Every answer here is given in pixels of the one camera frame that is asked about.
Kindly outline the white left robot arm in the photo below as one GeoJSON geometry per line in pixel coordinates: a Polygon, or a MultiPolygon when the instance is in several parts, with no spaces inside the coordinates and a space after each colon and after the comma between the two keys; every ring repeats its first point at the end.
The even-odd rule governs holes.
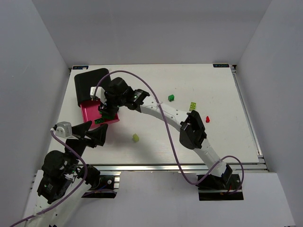
{"type": "Polygon", "coordinates": [[[52,150],[45,156],[36,206],[25,223],[27,227],[64,226],[82,198],[103,191],[111,183],[103,181],[100,172],[82,158],[87,147],[103,146],[106,141],[108,125],[93,130],[91,125],[91,121],[76,126],[59,122],[51,128],[51,136],[64,151],[52,150]]]}

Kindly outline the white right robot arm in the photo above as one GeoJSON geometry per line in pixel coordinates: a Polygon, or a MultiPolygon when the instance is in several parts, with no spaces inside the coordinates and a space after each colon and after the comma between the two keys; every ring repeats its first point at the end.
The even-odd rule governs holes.
{"type": "Polygon", "coordinates": [[[142,89],[133,90],[122,78],[115,78],[108,87],[92,87],[90,96],[101,101],[99,110],[105,115],[114,115],[119,107],[125,106],[163,120],[179,132],[179,142],[187,149],[193,150],[211,171],[205,180],[211,186],[224,189],[229,184],[232,169],[220,159],[211,147],[200,114],[177,110],[161,104],[156,98],[142,89]]]}

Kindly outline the pink top drawer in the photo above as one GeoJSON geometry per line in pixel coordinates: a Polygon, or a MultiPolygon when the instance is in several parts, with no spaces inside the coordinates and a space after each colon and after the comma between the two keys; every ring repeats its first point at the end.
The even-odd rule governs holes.
{"type": "Polygon", "coordinates": [[[115,118],[112,120],[104,119],[102,124],[95,125],[94,120],[102,118],[100,111],[98,110],[99,105],[101,104],[100,100],[87,100],[80,103],[81,113],[83,122],[92,121],[90,129],[95,129],[102,124],[113,124],[119,121],[118,114],[115,115],[115,118]]]}

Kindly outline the dark green 2x4 lego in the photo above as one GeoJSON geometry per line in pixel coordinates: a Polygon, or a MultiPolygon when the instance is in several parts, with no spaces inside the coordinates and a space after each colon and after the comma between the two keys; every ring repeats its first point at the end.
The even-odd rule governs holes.
{"type": "Polygon", "coordinates": [[[103,119],[103,118],[99,118],[99,119],[95,119],[95,120],[94,120],[94,124],[95,124],[95,125],[102,124],[103,122],[104,122],[104,119],[103,119]]]}

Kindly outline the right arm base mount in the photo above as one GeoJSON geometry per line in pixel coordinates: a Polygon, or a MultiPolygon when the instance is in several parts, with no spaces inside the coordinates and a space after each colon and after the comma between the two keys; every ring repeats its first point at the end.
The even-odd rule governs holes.
{"type": "Polygon", "coordinates": [[[238,174],[232,174],[229,182],[224,185],[208,175],[198,187],[200,201],[242,201],[244,200],[241,179],[238,174]]]}

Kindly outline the black drawer cabinet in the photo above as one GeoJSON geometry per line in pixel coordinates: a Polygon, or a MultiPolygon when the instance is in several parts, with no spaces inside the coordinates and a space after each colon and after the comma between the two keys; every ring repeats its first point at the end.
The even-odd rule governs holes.
{"type": "Polygon", "coordinates": [[[108,73],[109,73],[108,69],[101,68],[101,69],[92,70],[75,75],[74,83],[75,83],[78,107],[80,107],[82,102],[91,99],[90,88],[95,87],[98,84],[98,82],[108,73]]]}

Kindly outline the dark green long lego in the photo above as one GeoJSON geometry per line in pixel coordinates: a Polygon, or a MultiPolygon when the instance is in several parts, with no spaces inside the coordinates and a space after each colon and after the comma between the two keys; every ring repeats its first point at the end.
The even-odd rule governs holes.
{"type": "Polygon", "coordinates": [[[106,115],[106,114],[103,114],[103,115],[102,115],[102,118],[103,118],[103,119],[109,119],[109,120],[112,120],[112,119],[114,119],[114,118],[115,118],[115,116],[114,116],[114,115],[106,115]]]}

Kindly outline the red lego near arm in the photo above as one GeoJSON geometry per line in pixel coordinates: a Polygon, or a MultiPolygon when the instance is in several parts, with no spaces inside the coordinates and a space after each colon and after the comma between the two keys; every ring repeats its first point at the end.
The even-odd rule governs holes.
{"type": "Polygon", "coordinates": [[[206,123],[209,123],[210,122],[210,118],[209,118],[209,116],[206,116],[206,123]]]}

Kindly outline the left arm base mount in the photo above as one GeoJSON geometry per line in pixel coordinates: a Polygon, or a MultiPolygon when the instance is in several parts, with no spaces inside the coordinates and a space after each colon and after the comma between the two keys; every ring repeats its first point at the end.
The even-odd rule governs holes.
{"type": "Polygon", "coordinates": [[[84,193],[82,198],[111,198],[116,197],[115,189],[116,176],[109,174],[101,174],[99,170],[91,165],[87,165],[88,173],[85,179],[86,184],[90,184],[91,188],[84,193]]]}

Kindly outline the dark green small lego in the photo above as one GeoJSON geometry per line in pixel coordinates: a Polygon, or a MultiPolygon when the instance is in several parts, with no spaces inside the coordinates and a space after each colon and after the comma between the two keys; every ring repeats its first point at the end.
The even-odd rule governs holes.
{"type": "Polygon", "coordinates": [[[168,96],[168,101],[169,102],[172,102],[174,100],[175,100],[175,96],[173,94],[168,96]]]}

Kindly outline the light green small lego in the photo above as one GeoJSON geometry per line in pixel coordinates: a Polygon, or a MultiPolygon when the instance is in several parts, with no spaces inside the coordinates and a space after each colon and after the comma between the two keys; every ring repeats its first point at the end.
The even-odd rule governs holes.
{"type": "Polygon", "coordinates": [[[133,134],[133,141],[138,142],[139,141],[139,136],[135,133],[133,134]]]}

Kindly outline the light green 2x3 lego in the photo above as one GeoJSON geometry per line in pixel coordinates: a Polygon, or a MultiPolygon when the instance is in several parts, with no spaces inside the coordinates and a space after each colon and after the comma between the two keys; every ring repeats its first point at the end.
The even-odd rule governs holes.
{"type": "Polygon", "coordinates": [[[189,111],[193,111],[193,110],[196,110],[196,103],[195,102],[190,103],[189,111]]]}

